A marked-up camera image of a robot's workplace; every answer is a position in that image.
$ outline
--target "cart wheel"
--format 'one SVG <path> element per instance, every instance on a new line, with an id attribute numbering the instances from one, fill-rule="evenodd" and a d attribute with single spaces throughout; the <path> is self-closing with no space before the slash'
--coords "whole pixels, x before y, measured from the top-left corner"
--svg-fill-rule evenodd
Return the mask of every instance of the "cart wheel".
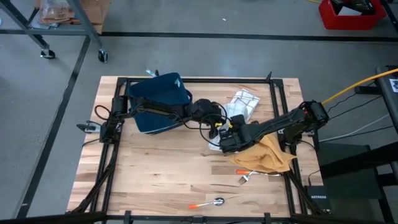
<path id="1" fill-rule="evenodd" d="M 106 63 L 106 61 L 108 60 L 108 53 L 104 50 L 99 50 L 98 51 L 98 60 L 100 62 Z"/>
<path id="2" fill-rule="evenodd" d="M 55 58 L 55 53 L 52 50 L 49 50 L 49 54 L 45 54 L 44 50 L 41 51 L 40 57 L 46 58 L 46 59 L 54 59 Z"/>

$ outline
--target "yellow towel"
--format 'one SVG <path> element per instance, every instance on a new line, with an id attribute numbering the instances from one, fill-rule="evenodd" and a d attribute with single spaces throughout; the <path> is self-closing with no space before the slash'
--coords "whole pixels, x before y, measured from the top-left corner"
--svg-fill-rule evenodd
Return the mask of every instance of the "yellow towel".
<path id="1" fill-rule="evenodd" d="M 261 172 L 285 172 L 290 170 L 289 162 L 296 156 L 282 152 L 273 134 L 261 139 L 259 144 L 232 155 L 229 160 L 238 166 Z"/>

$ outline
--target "gray floor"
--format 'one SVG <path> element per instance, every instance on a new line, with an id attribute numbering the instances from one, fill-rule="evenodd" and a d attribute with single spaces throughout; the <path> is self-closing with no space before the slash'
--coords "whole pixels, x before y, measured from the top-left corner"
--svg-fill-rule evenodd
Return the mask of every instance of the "gray floor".
<path id="1" fill-rule="evenodd" d="M 13 2 L 25 16 L 29 15 L 30 6 L 22 0 Z M 325 30 L 317 7 L 318 4 L 304 0 L 118 0 L 111 5 L 105 29 L 395 36 L 388 20 L 366 32 Z M 15 27 L 3 12 L 0 12 L 0 18 L 3 20 L 1 28 Z M 0 102 L 3 105 L 0 115 L 4 120 L 0 127 L 3 145 L 0 152 L 0 219 L 15 215 L 84 37 L 46 36 L 45 39 L 58 59 L 39 58 L 40 49 L 26 36 L 0 35 Z M 397 44 L 133 37 L 103 37 L 102 40 L 109 61 L 99 63 L 98 48 L 90 45 L 30 216 L 65 211 L 84 138 L 75 125 L 90 117 L 102 75 L 147 75 L 147 68 L 159 69 L 161 73 L 179 72 L 183 76 L 264 77 L 273 71 L 275 77 L 298 77 L 306 100 L 324 100 L 348 85 L 374 75 L 375 67 L 398 61 Z M 356 96 L 331 114 L 371 98 Z M 320 137 L 351 132 L 385 114 L 387 110 L 378 100 L 328 123 L 321 129 Z M 386 118 L 368 130 L 390 123 Z M 396 133 L 387 129 L 337 142 L 378 147 L 393 141 L 396 141 Z M 387 191 L 391 206 L 398 210 L 398 190 L 388 188 Z M 379 211 L 372 206 L 370 203 L 369 209 L 358 216 L 380 218 Z"/>

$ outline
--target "wooden table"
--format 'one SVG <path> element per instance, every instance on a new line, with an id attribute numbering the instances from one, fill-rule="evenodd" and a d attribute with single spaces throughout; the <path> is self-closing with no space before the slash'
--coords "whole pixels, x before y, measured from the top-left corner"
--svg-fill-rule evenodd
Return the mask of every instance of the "wooden table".
<path id="1" fill-rule="evenodd" d="M 118 77 L 102 77 L 99 83 L 94 106 L 111 108 L 111 100 Z M 297 78 L 284 78 L 285 94 L 289 110 L 296 108 L 302 101 Z M 246 89 L 261 100 L 251 120 L 272 119 L 274 113 L 266 84 L 235 83 L 184 83 L 193 94 L 193 101 L 208 98 L 225 104 L 234 94 Z M 277 91 L 279 111 L 282 112 Z M 92 121 L 103 122 L 94 112 Z M 97 134 L 87 134 L 85 141 L 98 138 Z M 235 174 L 238 166 L 230 163 L 225 156 L 202 156 L 208 148 L 198 130 L 185 126 L 156 135 L 146 135 L 138 131 L 134 119 L 127 119 L 123 126 L 118 161 L 113 179 L 108 214 L 124 215 L 131 210 L 134 215 L 203 215 L 227 217 L 262 217 L 264 212 L 272 217 L 290 217 L 283 177 L 253 176 L 240 186 L 240 175 Z M 86 145 L 73 184 L 68 210 L 75 208 L 87 195 L 95 183 L 102 144 L 95 142 Z M 308 175 L 319 169 L 314 149 L 308 144 L 297 146 L 298 163 L 303 184 L 307 184 Z M 321 185 L 322 178 L 317 172 L 311 176 L 313 185 Z M 292 184 L 296 212 L 300 212 L 297 191 Z M 102 189 L 99 206 L 103 201 Z M 189 210 L 189 204 L 210 202 L 223 197 L 225 204 L 212 205 Z"/>

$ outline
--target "red box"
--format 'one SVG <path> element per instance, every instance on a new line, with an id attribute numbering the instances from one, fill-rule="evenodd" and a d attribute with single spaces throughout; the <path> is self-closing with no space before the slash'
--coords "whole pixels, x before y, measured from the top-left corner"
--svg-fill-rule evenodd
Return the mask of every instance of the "red box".
<path id="1" fill-rule="evenodd" d="M 386 16 L 379 0 L 370 0 L 376 13 L 371 16 L 337 16 L 330 0 L 323 0 L 319 12 L 326 29 L 337 30 L 369 30 Z"/>

